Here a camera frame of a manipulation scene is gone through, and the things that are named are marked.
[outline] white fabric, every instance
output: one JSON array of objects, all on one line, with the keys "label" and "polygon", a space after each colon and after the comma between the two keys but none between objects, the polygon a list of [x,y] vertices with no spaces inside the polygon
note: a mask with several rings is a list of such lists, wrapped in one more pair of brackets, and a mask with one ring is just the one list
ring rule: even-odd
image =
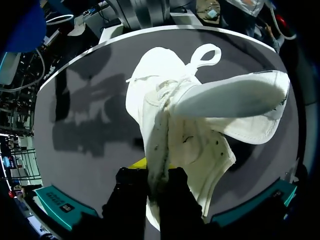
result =
[{"label": "white fabric", "polygon": [[239,75],[196,85],[179,98],[174,112],[183,116],[244,118],[275,109],[288,93],[289,78],[281,71]]},{"label": "white fabric", "polygon": [[266,0],[225,0],[245,13],[257,17]]},{"label": "white fabric", "polygon": [[286,73],[276,70],[235,76],[232,79],[243,79],[248,76],[255,76],[256,79],[264,80],[270,86],[277,88],[280,91],[279,96],[283,94],[279,104],[273,110],[262,115],[243,118],[207,118],[207,122],[212,130],[239,141],[256,145],[264,144],[273,137],[278,128],[287,104],[290,79]]},{"label": "white fabric", "polygon": [[[210,51],[214,51],[214,57],[208,61],[201,60]],[[275,75],[283,77],[285,74],[279,71],[238,76],[231,80],[227,79],[225,82],[220,81],[219,84],[201,84],[195,77],[198,67],[217,64],[221,59],[221,54],[217,46],[205,44],[195,50],[190,63],[185,65],[173,51],[156,47],[143,55],[132,77],[127,81],[129,86],[125,107],[139,124],[148,166],[151,199],[147,201],[146,216],[158,230],[160,229],[159,209],[153,198],[161,188],[161,183],[168,181],[169,162],[175,167],[184,169],[188,176],[188,186],[198,204],[202,206],[203,216],[207,216],[214,187],[236,160],[228,142],[219,132],[228,135],[242,133],[241,130],[237,132],[236,125],[230,129],[226,128],[228,123],[231,123],[230,119],[237,124],[241,122],[240,127],[246,128],[252,124],[254,126],[258,117],[264,119],[267,117],[262,115],[247,117],[252,116],[252,112],[249,113],[247,110],[251,110],[254,106],[255,113],[264,114],[275,108],[288,92],[286,83],[278,81],[280,78],[275,77]],[[241,86],[254,83],[252,85],[256,87],[247,88],[249,91],[244,91],[240,90],[238,83]],[[230,97],[233,100],[227,101],[226,99],[225,103],[220,103],[219,99],[214,100],[215,96],[212,96],[212,93],[216,93],[217,89],[218,93],[221,91],[222,93],[225,91],[225,94],[232,93]],[[197,95],[193,94],[198,90],[200,90],[198,93],[202,95],[205,92],[208,98],[196,98]],[[243,93],[241,95],[243,99],[239,99],[240,95],[237,94],[237,90],[238,93]],[[186,110],[186,107],[180,108],[180,104],[188,106],[188,103],[190,103],[189,111]],[[236,106],[239,110],[232,115],[236,111],[236,107],[232,106],[234,103],[241,104]],[[197,110],[201,108],[201,105],[214,104],[219,107]],[[276,120],[263,121],[265,125],[272,125],[275,124],[274,121],[280,119],[282,113],[276,116],[269,112],[267,115],[268,119],[276,118]],[[229,118],[230,116],[246,118]],[[264,128],[257,128],[254,133],[265,135],[264,131]],[[245,131],[245,134],[240,134],[240,136],[247,140],[246,134],[249,133]]]}]

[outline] white rim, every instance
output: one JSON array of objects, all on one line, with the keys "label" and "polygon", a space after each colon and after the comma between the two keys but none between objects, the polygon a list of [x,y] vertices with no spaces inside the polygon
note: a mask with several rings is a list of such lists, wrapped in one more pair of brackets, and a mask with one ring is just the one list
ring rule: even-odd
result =
[{"label": "white rim", "polygon": [[46,21],[46,24],[48,26],[50,25],[55,25],[55,24],[61,24],[61,23],[64,23],[64,22],[67,22],[67,21],[70,21],[71,19],[74,18],[74,15],[73,14],[67,14],[67,15],[62,15],[62,16],[57,16],[57,17],[54,17],[48,21]]},{"label": "white rim", "polygon": [[226,29],[222,29],[222,28],[218,28],[218,27],[211,27],[211,26],[192,26],[192,25],[169,25],[169,26],[157,26],[157,27],[151,27],[151,28],[146,28],[146,29],[141,29],[141,30],[137,30],[137,31],[133,31],[133,32],[129,32],[120,36],[116,36],[108,41],[102,42],[88,50],[86,50],[85,52],[81,53],[80,55],[76,56],[74,59],[72,59],[71,61],[69,61],[68,63],[66,63],[62,68],[60,68],[58,71],[56,71],[41,87],[39,92],[44,88],[44,86],[50,82],[53,78],[55,78],[61,71],[63,71],[66,67],[68,67],[69,65],[73,64],[75,61],[81,59],[82,57],[84,57],[87,54],[92,53],[93,51],[102,48],[106,45],[115,43],[117,41],[123,40],[123,39],[127,39],[133,36],[137,36],[140,34],[147,34],[147,33],[153,33],[153,32],[157,32],[157,31],[165,31],[165,30],[179,30],[179,29],[187,29],[187,30],[207,30],[207,31],[214,31],[214,32],[219,32],[219,33],[224,33],[224,34],[230,34],[233,36],[237,36],[243,39],[247,39],[249,41],[255,42],[257,44],[260,44],[264,47],[266,47],[267,49],[273,51],[274,53],[276,52],[272,47],[268,46],[267,44],[254,39],[250,36],[235,32],[235,31],[230,31],[230,30],[226,30]]}]

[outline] shoelace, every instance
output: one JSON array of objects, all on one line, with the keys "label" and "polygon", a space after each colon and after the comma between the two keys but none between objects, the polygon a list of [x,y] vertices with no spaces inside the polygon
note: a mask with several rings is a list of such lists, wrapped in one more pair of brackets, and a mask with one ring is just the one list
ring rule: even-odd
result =
[{"label": "shoelace", "polygon": [[[214,56],[210,60],[202,60],[202,58],[209,52],[214,51]],[[192,54],[190,63],[185,66],[186,73],[184,76],[181,76],[179,79],[165,79],[162,83],[160,83],[156,89],[158,94],[158,100],[160,101],[159,108],[163,110],[169,99],[173,96],[173,94],[179,89],[181,84],[185,81],[190,81],[190,78],[194,76],[199,67],[202,66],[213,66],[217,64],[221,59],[221,49],[211,43],[204,44],[198,47],[194,53]],[[159,75],[147,75],[138,78],[130,78],[126,80],[126,83],[138,80],[148,80],[151,77],[159,77],[163,78],[163,76]]]}]

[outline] blue object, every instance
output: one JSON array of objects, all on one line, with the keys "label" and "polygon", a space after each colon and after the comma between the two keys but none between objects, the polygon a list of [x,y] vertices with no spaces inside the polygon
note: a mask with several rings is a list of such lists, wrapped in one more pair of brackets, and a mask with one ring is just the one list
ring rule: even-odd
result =
[{"label": "blue object", "polygon": [[79,222],[81,213],[98,216],[93,208],[72,199],[54,186],[40,188],[35,192],[47,214],[67,230]]},{"label": "blue object", "polygon": [[217,222],[221,227],[229,225],[232,222],[241,218],[246,213],[252,211],[266,198],[274,194],[281,194],[281,199],[283,200],[284,205],[287,207],[292,198],[294,197],[296,189],[297,186],[287,181],[279,179],[270,187],[268,187],[265,191],[260,193],[258,196],[255,196],[251,200],[247,201],[246,203],[237,206],[231,210],[212,216],[211,222]]},{"label": "blue object", "polygon": [[214,19],[218,13],[214,9],[212,9],[207,14],[209,15],[210,18]]},{"label": "blue object", "polygon": [[47,24],[45,13],[40,2],[35,4],[20,18],[14,31],[7,41],[6,52],[26,53],[39,47],[45,38]]}]

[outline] red object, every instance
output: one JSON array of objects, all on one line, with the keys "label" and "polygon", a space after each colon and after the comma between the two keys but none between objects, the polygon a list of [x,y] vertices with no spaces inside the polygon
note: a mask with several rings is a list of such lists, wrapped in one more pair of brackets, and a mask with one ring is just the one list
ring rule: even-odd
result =
[{"label": "red object", "polygon": [[16,196],[16,193],[14,191],[9,191],[9,197],[14,198]]},{"label": "red object", "polygon": [[283,18],[282,16],[280,16],[279,14],[276,14],[276,15],[275,15],[275,19],[276,19],[279,23],[281,23],[281,25],[282,25],[283,27],[288,28],[288,25],[287,25],[286,21],[284,20],[284,18]]}]

